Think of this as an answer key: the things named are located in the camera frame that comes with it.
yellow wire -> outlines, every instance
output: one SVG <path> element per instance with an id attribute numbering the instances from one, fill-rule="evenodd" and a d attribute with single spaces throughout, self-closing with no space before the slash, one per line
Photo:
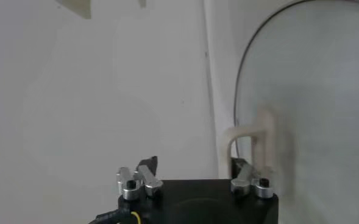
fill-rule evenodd
<path id="1" fill-rule="evenodd" d="M 140 218 L 140 216 L 138 215 L 138 213 L 137 213 L 137 212 L 131 212 L 131 214 L 136 217 L 136 219 L 137 219 L 137 224 L 141 224 L 141 218 Z"/>

black cable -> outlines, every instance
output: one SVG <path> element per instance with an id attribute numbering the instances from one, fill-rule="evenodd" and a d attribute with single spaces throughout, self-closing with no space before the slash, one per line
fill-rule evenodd
<path id="1" fill-rule="evenodd" d="M 111 212 L 106 212 L 100 215 L 97 215 L 96 218 L 91 221 L 89 224 L 113 224 L 119 223 L 124 218 L 130 216 L 130 211 L 126 209 L 117 209 Z"/>

white ceiling fixture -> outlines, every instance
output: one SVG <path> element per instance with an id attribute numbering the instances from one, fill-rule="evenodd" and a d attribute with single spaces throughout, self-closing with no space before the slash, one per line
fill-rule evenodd
<path id="1" fill-rule="evenodd" d="M 91 0 L 56 0 L 85 19 L 91 19 Z"/>

black base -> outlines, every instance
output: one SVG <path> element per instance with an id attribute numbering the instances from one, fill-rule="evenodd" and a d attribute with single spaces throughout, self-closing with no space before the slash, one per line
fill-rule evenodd
<path id="1" fill-rule="evenodd" d="M 230 180 L 165 180 L 159 198 L 144 194 L 139 201 L 119 198 L 119 207 L 136 211 L 149 224 L 277 224 L 278 197 L 257 198 L 253 191 L 244 198 L 230 192 Z M 135 218 L 121 223 L 134 224 Z"/>

curved glass panel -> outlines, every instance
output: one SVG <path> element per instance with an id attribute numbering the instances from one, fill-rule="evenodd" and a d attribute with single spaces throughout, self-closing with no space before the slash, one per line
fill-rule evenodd
<path id="1" fill-rule="evenodd" d="M 244 56 L 237 125 L 277 117 L 281 223 L 359 223 L 359 3 L 307 1 L 275 14 Z M 250 158 L 247 139 L 238 141 Z"/>

